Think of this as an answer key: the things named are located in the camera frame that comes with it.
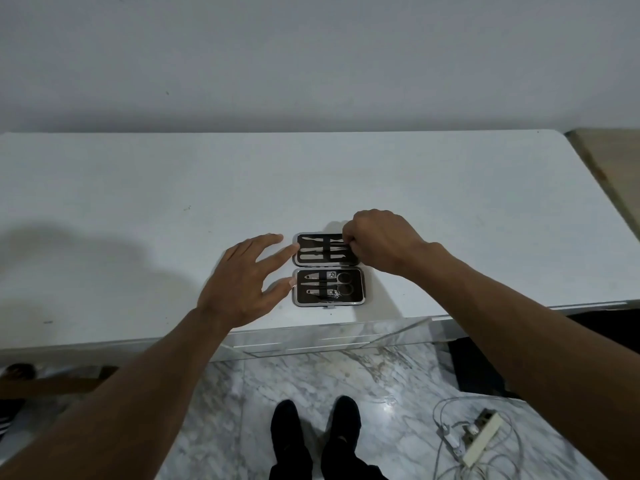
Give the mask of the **person's left hand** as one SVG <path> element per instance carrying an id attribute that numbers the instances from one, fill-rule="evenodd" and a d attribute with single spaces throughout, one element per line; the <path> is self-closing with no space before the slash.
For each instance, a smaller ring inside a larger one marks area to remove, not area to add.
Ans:
<path id="1" fill-rule="evenodd" d="M 262 292 L 269 287 L 264 288 L 264 282 L 299 249 L 293 243 L 266 258 L 246 260 L 240 257 L 240 243 L 224 252 L 194 309 L 198 318 L 225 332 L 254 322 L 274 309 L 260 308 Z"/>

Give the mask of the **person's right hand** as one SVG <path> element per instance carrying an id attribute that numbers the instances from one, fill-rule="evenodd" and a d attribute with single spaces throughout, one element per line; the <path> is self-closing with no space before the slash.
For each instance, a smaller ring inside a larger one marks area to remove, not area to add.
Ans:
<path id="1" fill-rule="evenodd" d="M 404 217 L 389 210 L 361 210 L 352 219 L 368 219 L 371 248 L 361 263 L 414 281 L 428 269 L 429 246 Z"/>

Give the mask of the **black silver-rimmed manicure case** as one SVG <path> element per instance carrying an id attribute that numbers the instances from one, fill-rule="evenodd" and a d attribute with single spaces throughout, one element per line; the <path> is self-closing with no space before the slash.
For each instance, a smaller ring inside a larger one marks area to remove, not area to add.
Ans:
<path id="1" fill-rule="evenodd" d="M 365 278 L 359 259 L 341 233 L 298 233 L 292 257 L 295 306 L 336 308 L 364 304 Z"/>

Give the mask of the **person's left forearm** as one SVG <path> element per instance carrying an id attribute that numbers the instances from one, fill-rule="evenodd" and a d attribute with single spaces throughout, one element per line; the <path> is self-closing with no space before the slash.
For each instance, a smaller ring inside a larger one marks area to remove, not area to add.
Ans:
<path id="1" fill-rule="evenodd" d="M 229 314 L 190 311 L 0 466 L 0 480 L 154 480 L 233 322 Z"/>

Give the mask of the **person's right forearm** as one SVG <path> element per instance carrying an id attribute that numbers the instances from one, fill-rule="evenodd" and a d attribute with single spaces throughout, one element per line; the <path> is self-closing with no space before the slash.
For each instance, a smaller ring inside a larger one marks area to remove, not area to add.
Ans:
<path id="1" fill-rule="evenodd" d="M 412 245 L 406 277 L 603 475 L 640 477 L 640 355 L 479 273 L 439 244 Z"/>

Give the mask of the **small steel scissors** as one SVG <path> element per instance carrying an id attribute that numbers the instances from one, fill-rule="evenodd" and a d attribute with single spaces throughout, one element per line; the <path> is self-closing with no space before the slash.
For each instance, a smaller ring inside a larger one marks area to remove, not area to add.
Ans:
<path id="1" fill-rule="evenodd" d="M 341 297 L 350 296 L 354 291 L 351 275 L 347 272 L 330 271 L 326 286 L 329 289 L 337 289 Z"/>

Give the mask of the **person's left black shoe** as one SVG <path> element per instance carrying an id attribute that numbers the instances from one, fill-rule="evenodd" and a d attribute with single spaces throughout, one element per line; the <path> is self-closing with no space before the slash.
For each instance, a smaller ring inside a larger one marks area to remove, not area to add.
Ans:
<path id="1" fill-rule="evenodd" d="M 278 403 L 270 432 L 276 464 L 270 470 L 269 480 L 312 480 L 313 460 L 292 400 Z"/>

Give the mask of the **person's black shoe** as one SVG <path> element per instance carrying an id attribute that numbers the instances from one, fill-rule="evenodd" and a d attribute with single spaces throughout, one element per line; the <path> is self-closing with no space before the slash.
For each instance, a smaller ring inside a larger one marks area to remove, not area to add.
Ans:
<path id="1" fill-rule="evenodd" d="M 329 439 L 321 456 L 324 480 L 388 480 L 379 467 L 356 456 L 362 423 L 352 398 L 341 395 L 336 400 L 330 423 Z"/>
<path id="2" fill-rule="evenodd" d="M 270 432 L 276 464 L 270 470 L 269 480 L 312 480 L 313 460 L 292 400 L 278 403 Z"/>

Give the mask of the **person's right black shoe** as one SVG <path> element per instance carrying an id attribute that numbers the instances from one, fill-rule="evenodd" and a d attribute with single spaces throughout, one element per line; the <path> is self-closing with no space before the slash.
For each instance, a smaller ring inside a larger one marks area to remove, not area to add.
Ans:
<path id="1" fill-rule="evenodd" d="M 352 398 L 341 395 L 336 400 L 330 423 L 329 439 L 321 456 L 324 480 L 388 480 L 379 467 L 356 456 L 362 423 Z"/>

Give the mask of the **white plug adapter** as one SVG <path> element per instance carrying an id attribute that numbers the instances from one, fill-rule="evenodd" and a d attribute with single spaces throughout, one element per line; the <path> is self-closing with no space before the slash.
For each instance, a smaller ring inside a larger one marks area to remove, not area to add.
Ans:
<path id="1" fill-rule="evenodd" d="M 463 437 L 447 424 L 439 426 L 439 435 L 453 457 L 457 460 L 462 460 L 466 453 Z"/>

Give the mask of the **white power strip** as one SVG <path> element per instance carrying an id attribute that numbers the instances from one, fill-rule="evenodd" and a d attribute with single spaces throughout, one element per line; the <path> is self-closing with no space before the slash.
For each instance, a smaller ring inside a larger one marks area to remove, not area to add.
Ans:
<path id="1" fill-rule="evenodd" d="M 463 443 L 466 450 L 461 462 L 466 468 L 475 466 L 503 424 L 504 420 L 497 411 L 485 408 L 465 427 Z"/>

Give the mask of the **light wooden furniture top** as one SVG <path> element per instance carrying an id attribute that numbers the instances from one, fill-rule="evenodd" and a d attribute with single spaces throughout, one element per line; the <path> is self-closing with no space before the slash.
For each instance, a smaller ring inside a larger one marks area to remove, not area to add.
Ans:
<path id="1" fill-rule="evenodd" d="M 565 137 L 640 241 L 640 128 L 578 128 Z"/>

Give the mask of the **dark striped object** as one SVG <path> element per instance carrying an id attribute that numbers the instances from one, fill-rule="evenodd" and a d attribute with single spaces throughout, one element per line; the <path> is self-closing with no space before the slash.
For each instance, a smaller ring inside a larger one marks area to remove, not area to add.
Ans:
<path id="1" fill-rule="evenodd" d="M 15 363 L 0 374 L 0 382 L 36 379 L 37 371 L 33 364 Z M 11 427 L 18 413 L 24 407 L 25 399 L 0 399 L 0 442 Z"/>

